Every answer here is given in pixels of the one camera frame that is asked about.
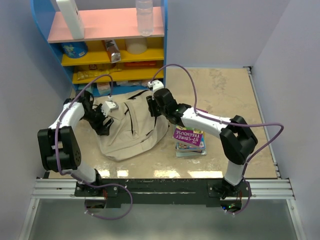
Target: stacked books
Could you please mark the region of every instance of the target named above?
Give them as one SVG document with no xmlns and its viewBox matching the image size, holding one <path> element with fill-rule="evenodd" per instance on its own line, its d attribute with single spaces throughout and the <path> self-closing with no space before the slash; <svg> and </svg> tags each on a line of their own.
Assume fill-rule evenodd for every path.
<svg viewBox="0 0 320 240">
<path fill-rule="evenodd" d="M 173 138 L 176 142 L 175 155 L 178 158 L 207 155 L 205 133 L 203 131 L 176 125 Z"/>
</svg>

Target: white container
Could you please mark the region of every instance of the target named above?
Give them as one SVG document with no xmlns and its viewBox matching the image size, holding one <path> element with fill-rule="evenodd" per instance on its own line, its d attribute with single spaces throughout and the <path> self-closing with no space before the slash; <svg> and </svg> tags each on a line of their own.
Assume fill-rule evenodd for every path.
<svg viewBox="0 0 320 240">
<path fill-rule="evenodd" d="M 127 38 L 125 47 L 130 54 L 142 54 L 147 50 L 147 39 L 145 37 Z"/>
<path fill-rule="evenodd" d="M 85 27 L 75 0 L 56 0 L 64 21 L 74 40 L 85 38 Z"/>
<path fill-rule="evenodd" d="M 141 36 L 148 37 L 154 32 L 153 0 L 135 0 L 138 31 Z"/>
</svg>

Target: floor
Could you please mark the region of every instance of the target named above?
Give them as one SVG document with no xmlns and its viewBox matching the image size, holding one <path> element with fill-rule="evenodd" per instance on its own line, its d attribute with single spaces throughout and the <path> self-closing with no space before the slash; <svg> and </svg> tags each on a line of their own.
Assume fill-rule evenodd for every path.
<svg viewBox="0 0 320 240">
<path fill-rule="evenodd" d="M 261 123 L 251 82 L 244 68 L 189 69 L 197 90 L 197 107 L 221 117 L 240 115 L 247 123 Z M 194 104 L 194 94 L 187 74 L 179 68 L 166 73 L 166 87 L 178 103 Z M 258 146 L 267 139 L 262 127 L 252 129 Z M 151 150 L 130 159 L 114 162 L 104 157 L 97 144 L 95 132 L 85 121 L 80 121 L 75 135 L 82 153 L 82 160 L 96 168 L 104 178 L 221 178 L 227 170 L 228 160 L 220 140 L 207 134 L 207 155 L 176 158 L 173 130 Z M 269 148 L 259 153 L 247 168 L 247 178 L 276 178 L 274 162 Z M 52 172 L 50 178 L 67 178 Z"/>
</svg>

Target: pink shelf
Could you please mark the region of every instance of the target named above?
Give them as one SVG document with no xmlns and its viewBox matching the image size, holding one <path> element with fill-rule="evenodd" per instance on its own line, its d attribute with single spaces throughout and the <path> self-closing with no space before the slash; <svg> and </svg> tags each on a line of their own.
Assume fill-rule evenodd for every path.
<svg viewBox="0 0 320 240">
<path fill-rule="evenodd" d="M 51 26 L 48 42 L 81 42 L 103 39 L 139 38 L 135 8 L 98 9 L 79 11 L 85 32 L 84 39 L 74 40 L 61 14 L 57 11 Z M 153 8 L 154 30 L 150 37 L 165 35 L 161 7 Z"/>
</svg>

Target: white wall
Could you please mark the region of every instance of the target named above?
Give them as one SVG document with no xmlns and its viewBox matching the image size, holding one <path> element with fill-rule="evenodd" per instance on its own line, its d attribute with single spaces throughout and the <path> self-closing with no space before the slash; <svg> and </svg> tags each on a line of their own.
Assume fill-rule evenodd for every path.
<svg viewBox="0 0 320 240">
<path fill-rule="evenodd" d="M 37 132 L 62 108 L 71 85 L 36 29 L 28 0 L 0 3 L 0 235 L 20 234 L 44 170 Z"/>
<path fill-rule="evenodd" d="M 168 0 L 167 63 L 252 66 L 290 0 Z"/>
<path fill-rule="evenodd" d="M 319 0 L 291 0 L 253 67 L 265 120 L 285 126 L 273 150 L 309 240 L 320 236 L 319 13 Z"/>
</svg>

